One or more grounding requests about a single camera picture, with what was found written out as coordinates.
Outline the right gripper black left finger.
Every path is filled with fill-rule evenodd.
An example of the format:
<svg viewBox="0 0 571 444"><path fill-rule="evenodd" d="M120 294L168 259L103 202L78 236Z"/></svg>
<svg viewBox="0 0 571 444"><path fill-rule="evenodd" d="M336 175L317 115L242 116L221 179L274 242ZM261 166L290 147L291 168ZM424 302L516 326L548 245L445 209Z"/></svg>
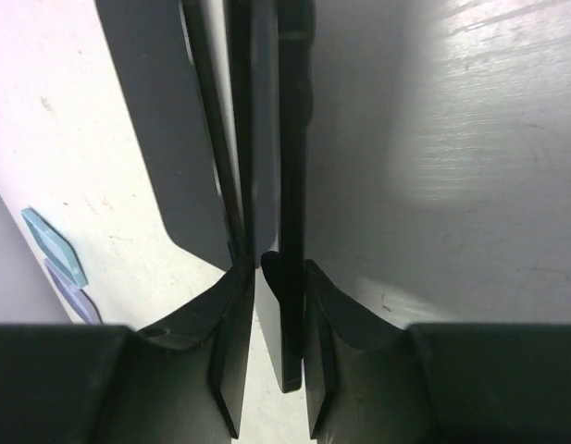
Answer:
<svg viewBox="0 0 571 444"><path fill-rule="evenodd" d="M239 436L254 269L140 330L0 325L0 443L229 443Z"/></svg>

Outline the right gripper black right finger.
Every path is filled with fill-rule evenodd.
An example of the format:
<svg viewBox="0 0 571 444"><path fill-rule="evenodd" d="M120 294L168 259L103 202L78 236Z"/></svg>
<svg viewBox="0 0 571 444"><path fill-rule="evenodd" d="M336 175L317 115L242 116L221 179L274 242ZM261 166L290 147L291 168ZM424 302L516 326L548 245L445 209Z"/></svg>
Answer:
<svg viewBox="0 0 571 444"><path fill-rule="evenodd" d="M305 265L304 377L320 443L571 443L571 325L399 328Z"/></svg>

